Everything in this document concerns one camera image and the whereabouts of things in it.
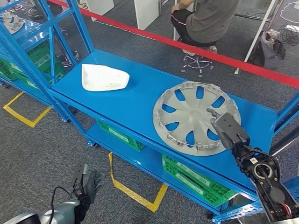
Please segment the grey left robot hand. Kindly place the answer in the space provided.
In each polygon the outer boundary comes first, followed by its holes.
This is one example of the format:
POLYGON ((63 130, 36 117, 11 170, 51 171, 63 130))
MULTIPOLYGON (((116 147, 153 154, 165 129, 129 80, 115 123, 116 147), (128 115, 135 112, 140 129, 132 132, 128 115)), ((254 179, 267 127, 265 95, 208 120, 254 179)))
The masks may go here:
POLYGON ((91 171, 81 194, 77 197, 80 202, 79 206, 76 207, 77 223, 83 221, 90 206, 94 202, 96 194, 101 186, 100 177, 100 175, 97 170, 91 171))

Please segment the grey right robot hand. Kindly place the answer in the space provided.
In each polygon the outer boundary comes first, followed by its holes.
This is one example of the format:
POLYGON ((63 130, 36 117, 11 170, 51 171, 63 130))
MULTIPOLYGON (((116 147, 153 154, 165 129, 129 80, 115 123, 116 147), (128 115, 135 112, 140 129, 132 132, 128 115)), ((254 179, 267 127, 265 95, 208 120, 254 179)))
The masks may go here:
POLYGON ((207 110, 207 112, 211 113, 213 116, 213 118, 211 119, 211 123, 214 128, 214 130, 217 132, 217 134, 221 141, 222 145, 226 149, 231 150, 233 147, 233 142, 227 134, 223 132, 222 129, 220 129, 219 126, 217 126, 216 124, 216 121, 217 121, 222 115, 216 112, 214 109, 211 109, 211 108, 208 108, 206 110, 207 110))

